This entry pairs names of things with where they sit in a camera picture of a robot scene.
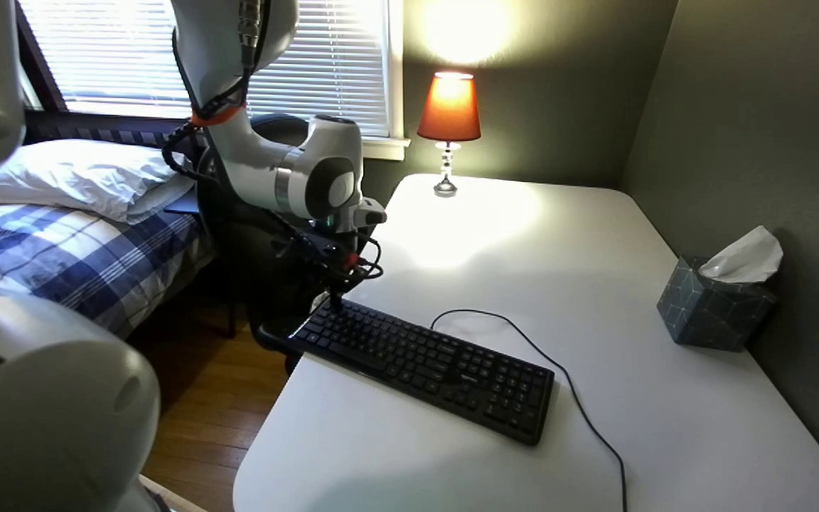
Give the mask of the table lamp with orange shade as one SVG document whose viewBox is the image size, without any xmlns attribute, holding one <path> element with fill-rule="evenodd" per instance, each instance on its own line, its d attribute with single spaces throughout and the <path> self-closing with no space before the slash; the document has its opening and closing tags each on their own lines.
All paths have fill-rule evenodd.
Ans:
<svg viewBox="0 0 819 512">
<path fill-rule="evenodd" d="M 451 180 L 454 155 L 462 143 L 481 137 L 474 75 L 448 71 L 433 75 L 417 135 L 435 142 L 441 149 L 441 181 L 434 185 L 434 193 L 454 196 L 457 193 Z"/>
</svg>

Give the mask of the bed with blue plaid blanket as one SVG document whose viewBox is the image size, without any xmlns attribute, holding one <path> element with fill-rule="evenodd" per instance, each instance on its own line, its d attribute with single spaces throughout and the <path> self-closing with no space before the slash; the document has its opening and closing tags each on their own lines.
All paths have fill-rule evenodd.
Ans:
<svg viewBox="0 0 819 512">
<path fill-rule="evenodd" d="M 0 204 L 0 288 L 49 299 L 124 338 L 213 260 L 196 215 L 169 205 L 128 225 L 75 208 Z"/>
</svg>

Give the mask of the window with white blinds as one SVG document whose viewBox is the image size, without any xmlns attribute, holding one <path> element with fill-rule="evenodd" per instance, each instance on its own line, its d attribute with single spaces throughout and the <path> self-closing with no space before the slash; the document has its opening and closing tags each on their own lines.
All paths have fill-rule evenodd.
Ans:
<svg viewBox="0 0 819 512">
<path fill-rule="evenodd" d="M 18 0 L 70 112 L 187 117 L 170 0 Z M 368 159 L 403 160 L 400 0 L 296 0 L 290 46 L 251 78 L 250 114 L 350 119 Z"/>
</svg>

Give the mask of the black office chair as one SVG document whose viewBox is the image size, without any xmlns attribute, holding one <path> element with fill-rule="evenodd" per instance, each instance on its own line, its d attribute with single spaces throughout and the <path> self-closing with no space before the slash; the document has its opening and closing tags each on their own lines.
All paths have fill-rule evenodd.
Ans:
<svg viewBox="0 0 819 512">
<path fill-rule="evenodd" d="M 283 342 L 285 328 L 307 317 L 315 299 L 327 292 L 348 292 L 329 291 L 313 276 L 304 259 L 310 244 L 303 233 L 339 233 L 328 218 L 305 220 L 240 200 L 212 145 L 196 168 L 208 175 L 196 187 L 201 218 L 227 266 L 234 293 L 246 305 L 254 340 L 264 350 L 282 353 L 285 370 L 292 373 L 301 353 Z"/>
</svg>

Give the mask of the dark patterned tissue box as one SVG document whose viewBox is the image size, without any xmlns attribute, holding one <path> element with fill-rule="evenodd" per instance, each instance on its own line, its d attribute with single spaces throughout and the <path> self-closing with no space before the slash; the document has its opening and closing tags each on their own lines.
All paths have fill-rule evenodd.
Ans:
<svg viewBox="0 0 819 512">
<path fill-rule="evenodd" d="M 776 308 L 783 248 L 757 226 L 712 258 L 679 256 L 656 307 L 679 346 L 742 352 Z"/>
</svg>

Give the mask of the white pillow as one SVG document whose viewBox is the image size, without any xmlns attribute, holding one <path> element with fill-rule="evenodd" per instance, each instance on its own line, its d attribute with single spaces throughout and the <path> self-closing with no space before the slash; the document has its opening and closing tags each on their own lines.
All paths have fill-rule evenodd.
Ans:
<svg viewBox="0 0 819 512">
<path fill-rule="evenodd" d="M 0 166 L 0 204 L 75 208 L 136 225 L 194 188 L 160 149 L 87 139 L 20 146 Z"/>
</svg>

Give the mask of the black computer keyboard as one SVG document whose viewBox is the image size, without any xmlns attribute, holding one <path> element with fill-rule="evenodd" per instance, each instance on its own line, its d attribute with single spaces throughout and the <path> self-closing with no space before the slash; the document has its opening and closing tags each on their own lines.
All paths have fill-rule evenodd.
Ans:
<svg viewBox="0 0 819 512">
<path fill-rule="evenodd" d="M 542 439 L 555 373 L 537 364 L 348 299 L 325 299 L 284 341 L 518 443 Z"/>
</svg>

